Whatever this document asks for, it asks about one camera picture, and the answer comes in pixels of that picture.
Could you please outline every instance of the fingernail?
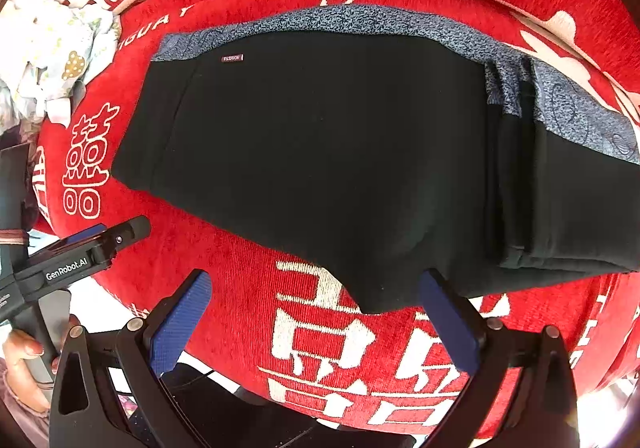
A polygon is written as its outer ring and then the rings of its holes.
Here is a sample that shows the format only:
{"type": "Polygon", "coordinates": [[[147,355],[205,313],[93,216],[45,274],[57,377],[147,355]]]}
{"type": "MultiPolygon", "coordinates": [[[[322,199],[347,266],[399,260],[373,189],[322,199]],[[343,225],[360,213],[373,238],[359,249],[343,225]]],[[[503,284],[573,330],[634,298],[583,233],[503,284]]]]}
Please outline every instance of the fingernail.
{"type": "Polygon", "coordinates": [[[31,356],[42,356],[44,354],[44,347],[35,342],[27,343],[27,345],[25,345],[24,347],[24,350],[27,351],[27,354],[30,354],[31,356]]]}

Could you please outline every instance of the red fabric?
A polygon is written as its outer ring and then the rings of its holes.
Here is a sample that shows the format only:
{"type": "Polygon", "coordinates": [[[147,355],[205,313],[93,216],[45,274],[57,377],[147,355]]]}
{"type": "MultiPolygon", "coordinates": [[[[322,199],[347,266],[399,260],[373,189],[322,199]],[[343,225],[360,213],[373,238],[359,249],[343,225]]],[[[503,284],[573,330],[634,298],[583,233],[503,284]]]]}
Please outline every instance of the red fabric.
{"type": "MultiPolygon", "coordinates": [[[[556,33],[573,21],[576,46],[602,61],[603,69],[615,71],[626,89],[640,91],[633,75],[640,65],[640,38],[620,0],[506,1],[540,19],[556,16],[546,26],[556,33]]],[[[214,281],[213,301],[188,351],[225,376],[327,420],[429,433],[465,380],[450,367],[420,310],[363,316],[327,272],[130,191],[109,175],[150,57],[164,34],[345,2],[438,13],[538,53],[557,67],[575,56],[566,42],[492,0],[146,0],[124,13],[124,38],[114,63],[89,84],[69,129],[44,125],[38,162],[44,180],[38,178],[36,193],[58,235],[72,234],[97,219],[113,225],[139,214],[150,218],[151,237],[124,250],[110,271],[97,276],[137,313],[171,293],[191,269],[207,270],[214,281]]],[[[620,103],[624,93],[593,64],[570,63],[574,73],[588,72],[583,83],[603,103],[629,112],[629,100],[620,103]]],[[[330,88],[330,79],[320,82],[330,88]]],[[[206,154],[206,149],[194,154],[206,154]]],[[[578,391],[584,393],[619,362],[616,354],[625,345],[639,295],[640,276],[609,275],[485,297],[481,312],[501,316],[519,329],[558,325],[573,352],[578,391]]],[[[481,436],[495,428],[513,380],[508,383],[481,436]]]]}

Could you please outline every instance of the red fashion tag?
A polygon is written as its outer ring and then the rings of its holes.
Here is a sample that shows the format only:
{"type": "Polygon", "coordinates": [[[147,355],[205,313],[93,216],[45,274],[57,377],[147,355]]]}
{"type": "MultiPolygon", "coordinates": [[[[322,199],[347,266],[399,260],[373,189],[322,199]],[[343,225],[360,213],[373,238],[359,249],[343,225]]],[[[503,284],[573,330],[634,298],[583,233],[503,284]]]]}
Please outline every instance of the red fashion tag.
{"type": "Polygon", "coordinates": [[[221,59],[222,62],[240,62],[241,60],[244,60],[244,54],[230,54],[221,59]]]}

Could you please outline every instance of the screw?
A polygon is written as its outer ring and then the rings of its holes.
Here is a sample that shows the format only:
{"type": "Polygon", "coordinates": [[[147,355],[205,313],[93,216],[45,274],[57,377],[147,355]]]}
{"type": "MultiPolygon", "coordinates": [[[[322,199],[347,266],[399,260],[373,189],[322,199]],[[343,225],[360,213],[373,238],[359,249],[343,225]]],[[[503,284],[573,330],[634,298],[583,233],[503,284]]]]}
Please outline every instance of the screw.
{"type": "Polygon", "coordinates": [[[78,338],[78,336],[81,335],[83,331],[84,328],[81,325],[76,325],[75,327],[71,327],[69,336],[71,336],[71,338],[78,338]]]}
{"type": "Polygon", "coordinates": [[[560,337],[560,331],[558,330],[558,327],[556,327],[555,325],[548,325],[545,329],[545,332],[551,336],[551,338],[559,338],[560,337]]]}
{"type": "Polygon", "coordinates": [[[493,329],[494,331],[499,331],[500,329],[502,329],[502,327],[504,327],[502,320],[500,320],[499,318],[488,318],[486,324],[489,329],[493,329]]]}
{"type": "Polygon", "coordinates": [[[132,318],[127,323],[127,329],[129,329],[130,331],[135,332],[135,331],[139,330],[144,324],[145,324],[145,322],[144,322],[144,320],[142,318],[132,318]]]}

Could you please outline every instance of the sleeve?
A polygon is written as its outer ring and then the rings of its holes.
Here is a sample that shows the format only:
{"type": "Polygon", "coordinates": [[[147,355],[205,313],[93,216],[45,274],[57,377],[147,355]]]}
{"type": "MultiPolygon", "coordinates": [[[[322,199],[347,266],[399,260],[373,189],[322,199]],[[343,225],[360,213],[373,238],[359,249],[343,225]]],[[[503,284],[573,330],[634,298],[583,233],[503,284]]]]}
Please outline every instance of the sleeve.
{"type": "Polygon", "coordinates": [[[6,382],[6,362],[0,358],[0,398],[36,448],[49,447],[49,412],[35,412],[23,404],[6,382]]]}

